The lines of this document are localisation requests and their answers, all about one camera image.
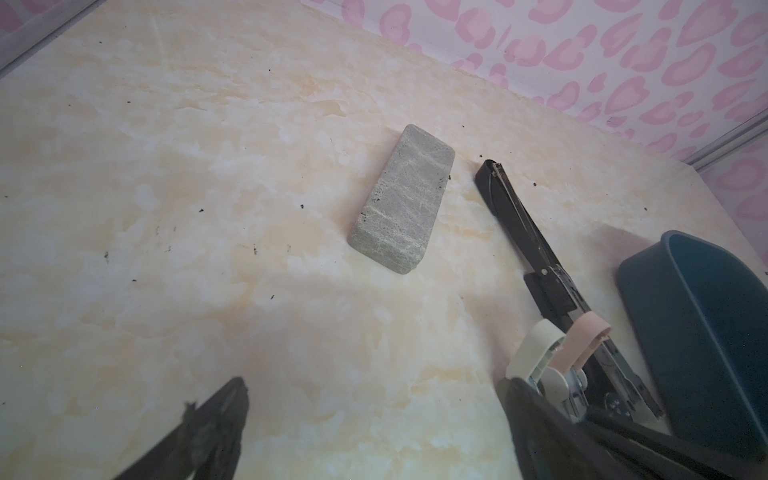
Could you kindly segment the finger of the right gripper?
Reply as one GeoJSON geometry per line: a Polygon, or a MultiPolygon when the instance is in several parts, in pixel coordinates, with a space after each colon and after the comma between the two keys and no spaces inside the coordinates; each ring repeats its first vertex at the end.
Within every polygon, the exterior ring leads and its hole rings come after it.
{"type": "Polygon", "coordinates": [[[583,430],[643,479],[765,479],[767,462],[754,462],[657,432],[589,407],[583,430]]]}

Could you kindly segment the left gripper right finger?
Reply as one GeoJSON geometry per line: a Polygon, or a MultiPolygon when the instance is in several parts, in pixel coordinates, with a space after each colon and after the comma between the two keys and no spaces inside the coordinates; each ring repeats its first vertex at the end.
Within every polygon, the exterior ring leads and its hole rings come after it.
{"type": "Polygon", "coordinates": [[[507,419],[524,479],[634,479],[636,476],[566,419],[531,385],[510,381],[507,419]]]}

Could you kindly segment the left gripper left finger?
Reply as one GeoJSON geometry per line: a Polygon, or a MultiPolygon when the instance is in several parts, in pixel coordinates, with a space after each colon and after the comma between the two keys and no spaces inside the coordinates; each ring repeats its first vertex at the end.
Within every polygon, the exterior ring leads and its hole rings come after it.
{"type": "Polygon", "coordinates": [[[241,455],[248,389],[234,377],[202,405],[187,403],[181,423],[119,479],[232,479],[241,455]]]}

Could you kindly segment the pink white stapler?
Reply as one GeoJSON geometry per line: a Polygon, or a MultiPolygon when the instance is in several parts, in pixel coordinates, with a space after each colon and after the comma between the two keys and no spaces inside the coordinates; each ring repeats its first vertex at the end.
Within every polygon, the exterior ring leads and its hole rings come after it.
{"type": "Polygon", "coordinates": [[[549,367],[563,375],[571,369],[582,369],[609,337],[611,330],[611,325],[593,311],[584,313],[566,332],[565,340],[549,367]]]}

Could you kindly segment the olive white stapler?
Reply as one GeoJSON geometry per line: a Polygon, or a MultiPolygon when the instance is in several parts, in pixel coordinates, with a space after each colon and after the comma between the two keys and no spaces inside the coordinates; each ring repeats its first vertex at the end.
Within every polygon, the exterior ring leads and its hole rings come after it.
{"type": "Polygon", "coordinates": [[[551,366],[566,339],[566,334],[547,319],[537,322],[527,333],[510,360],[504,378],[521,378],[573,422],[587,410],[587,377],[580,367],[564,372],[551,366]]]}

